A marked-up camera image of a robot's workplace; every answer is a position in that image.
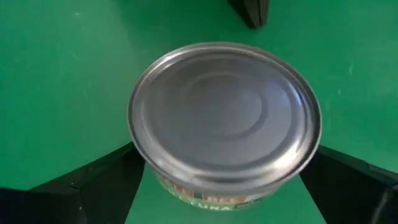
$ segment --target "can lid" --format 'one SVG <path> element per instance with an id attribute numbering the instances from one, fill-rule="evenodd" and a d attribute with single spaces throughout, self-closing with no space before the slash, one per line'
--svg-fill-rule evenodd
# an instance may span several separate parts
<path id="1" fill-rule="evenodd" d="M 298 72 L 263 50 L 225 42 L 155 61 L 136 83 L 128 120 L 157 172 L 215 194 L 279 185 L 304 168 L 321 135 L 318 101 Z"/>

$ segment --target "tuna can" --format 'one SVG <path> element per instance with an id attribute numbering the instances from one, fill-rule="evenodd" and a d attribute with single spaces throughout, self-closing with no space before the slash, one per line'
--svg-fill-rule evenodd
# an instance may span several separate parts
<path id="1" fill-rule="evenodd" d="M 136 82 L 128 123 L 171 194 L 219 211 L 272 194 L 308 164 L 321 136 L 318 101 L 296 70 L 226 42 L 156 60 Z"/>

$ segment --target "can label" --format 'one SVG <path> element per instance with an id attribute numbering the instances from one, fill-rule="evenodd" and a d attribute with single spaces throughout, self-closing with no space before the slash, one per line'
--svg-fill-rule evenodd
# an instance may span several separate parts
<path id="1" fill-rule="evenodd" d="M 217 196 L 207 195 L 201 192 L 194 192 L 181 187 L 165 177 L 157 175 L 163 187 L 172 195 L 180 200 L 189 203 L 195 207 L 214 211 L 232 211 L 246 208 L 263 198 L 264 194 L 239 195 L 239 196 Z"/>

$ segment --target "black plastic piece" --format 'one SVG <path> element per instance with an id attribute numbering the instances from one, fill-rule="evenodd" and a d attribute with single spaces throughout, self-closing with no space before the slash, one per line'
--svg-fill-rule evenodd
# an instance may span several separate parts
<path id="1" fill-rule="evenodd" d="M 328 224 L 398 223 L 398 174 L 320 146 L 300 176 Z"/>
<path id="2" fill-rule="evenodd" d="M 269 0 L 228 0 L 228 3 L 251 29 L 267 23 Z"/>
<path id="3" fill-rule="evenodd" d="M 129 143 L 30 191 L 0 189 L 0 223 L 124 223 L 144 165 Z"/>

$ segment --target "green surface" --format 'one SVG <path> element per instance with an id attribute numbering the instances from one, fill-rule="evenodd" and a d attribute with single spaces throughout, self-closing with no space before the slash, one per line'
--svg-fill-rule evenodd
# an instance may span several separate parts
<path id="1" fill-rule="evenodd" d="M 311 196 L 306 194 L 307 190 L 299 177 L 251 208 L 215 212 L 189 206 L 175 199 L 157 183 L 149 169 L 145 172 L 140 194 L 134 200 L 126 223 L 142 223 L 142 220 L 151 224 L 325 223 Z"/>
<path id="2" fill-rule="evenodd" d="M 29 189 L 127 143 L 126 104 L 141 72 L 170 50 L 214 40 L 288 61 L 320 100 L 321 143 L 398 172 L 398 1 L 270 7 L 256 31 L 224 0 L 3 1 L 0 186 Z M 152 205 L 156 195 L 163 206 Z M 153 223 L 287 223 L 282 211 L 290 222 L 323 221 L 300 179 L 252 210 L 219 215 L 180 203 L 146 172 L 132 210 L 130 220 Z"/>

